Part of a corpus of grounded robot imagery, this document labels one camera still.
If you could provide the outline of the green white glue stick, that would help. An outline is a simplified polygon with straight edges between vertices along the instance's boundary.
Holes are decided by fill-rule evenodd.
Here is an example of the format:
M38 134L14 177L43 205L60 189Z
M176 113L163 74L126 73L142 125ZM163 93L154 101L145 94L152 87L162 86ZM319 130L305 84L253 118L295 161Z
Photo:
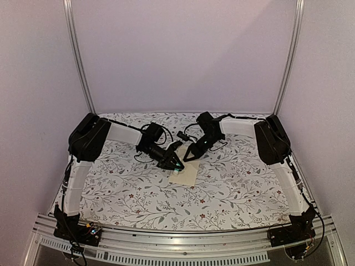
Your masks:
M181 171L181 165L179 163L177 163L176 167L175 167L175 169L173 171L173 174L174 175L178 175L180 171Z

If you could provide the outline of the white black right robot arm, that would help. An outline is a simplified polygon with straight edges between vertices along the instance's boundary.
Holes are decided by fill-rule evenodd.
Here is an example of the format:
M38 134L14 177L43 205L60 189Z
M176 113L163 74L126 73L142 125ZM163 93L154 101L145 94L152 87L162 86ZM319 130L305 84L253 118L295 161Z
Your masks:
M204 135L189 145L184 162L201 158L215 143L224 140L227 134L243 132L255 138L259 158L278 178L288 202L292 225L288 227L287 237L293 242L304 237L317 214L303 191L291 143L279 118L276 115L257 118L232 114L212 117L206 111L197 117L196 123Z

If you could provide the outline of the cream paper envelope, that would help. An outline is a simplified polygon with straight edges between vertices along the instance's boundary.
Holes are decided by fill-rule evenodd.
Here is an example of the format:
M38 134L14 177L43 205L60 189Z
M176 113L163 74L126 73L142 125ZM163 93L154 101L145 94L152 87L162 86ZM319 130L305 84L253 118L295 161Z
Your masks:
M194 186L199 164L199 160L184 162L184 169L182 171L173 171L169 177L169 182L178 185Z

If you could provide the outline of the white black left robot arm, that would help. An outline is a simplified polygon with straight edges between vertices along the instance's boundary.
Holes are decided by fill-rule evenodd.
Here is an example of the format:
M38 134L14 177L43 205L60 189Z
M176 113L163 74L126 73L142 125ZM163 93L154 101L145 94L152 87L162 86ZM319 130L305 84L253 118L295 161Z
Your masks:
M156 161L158 168L182 171L184 165L175 153L182 142L173 141L166 148L162 148L157 142L163 131L163 126L154 122L146 128L138 129L88 113L68 140L69 163L63 180L64 196L61 216L79 219L80 198L86 176L92 164L101 155L106 141L134 145L137 152L144 153Z

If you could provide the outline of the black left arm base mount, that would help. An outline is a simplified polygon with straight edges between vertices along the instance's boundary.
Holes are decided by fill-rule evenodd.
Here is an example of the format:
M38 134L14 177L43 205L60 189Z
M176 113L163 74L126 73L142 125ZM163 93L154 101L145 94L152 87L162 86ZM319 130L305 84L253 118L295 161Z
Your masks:
M53 235L68 241L78 241L79 244L97 247L99 245L102 228L92 223L79 224L79 216L56 217L57 224Z

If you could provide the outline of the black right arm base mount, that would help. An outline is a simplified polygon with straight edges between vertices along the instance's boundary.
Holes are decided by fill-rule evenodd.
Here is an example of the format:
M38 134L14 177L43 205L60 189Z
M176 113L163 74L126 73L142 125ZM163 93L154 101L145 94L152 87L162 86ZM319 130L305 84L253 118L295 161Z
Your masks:
M312 218L302 216L289 216L291 224L278 227L271 226L267 231L267 237L270 240L271 247L292 244L300 241L310 240L310 244L293 245L285 249L286 255L292 260L302 260L311 249L316 236L313 228Z

